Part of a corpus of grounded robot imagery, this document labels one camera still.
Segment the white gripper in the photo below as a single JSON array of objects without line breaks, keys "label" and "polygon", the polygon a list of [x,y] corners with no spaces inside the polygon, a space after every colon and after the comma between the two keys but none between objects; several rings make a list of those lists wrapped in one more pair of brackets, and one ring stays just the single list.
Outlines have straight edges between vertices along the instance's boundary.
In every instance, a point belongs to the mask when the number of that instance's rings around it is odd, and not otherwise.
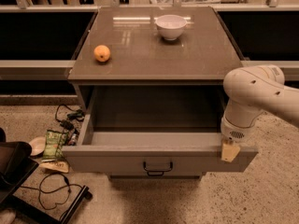
[{"label": "white gripper", "polygon": [[227,140],[223,140],[221,144],[223,161],[232,162],[236,158],[241,147],[235,142],[244,143],[249,140],[258,117],[259,111],[257,110],[226,110],[224,112],[221,119],[221,134]]}]

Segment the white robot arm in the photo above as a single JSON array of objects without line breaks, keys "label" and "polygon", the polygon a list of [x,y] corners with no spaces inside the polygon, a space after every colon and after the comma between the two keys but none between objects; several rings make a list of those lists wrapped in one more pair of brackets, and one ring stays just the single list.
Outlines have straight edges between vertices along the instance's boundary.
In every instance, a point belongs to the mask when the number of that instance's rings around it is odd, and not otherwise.
[{"label": "white robot arm", "polygon": [[223,80],[229,101],[221,119],[221,159],[232,162],[253,135],[256,119],[264,112],[299,127],[299,90],[284,85],[275,65],[241,67]]}]

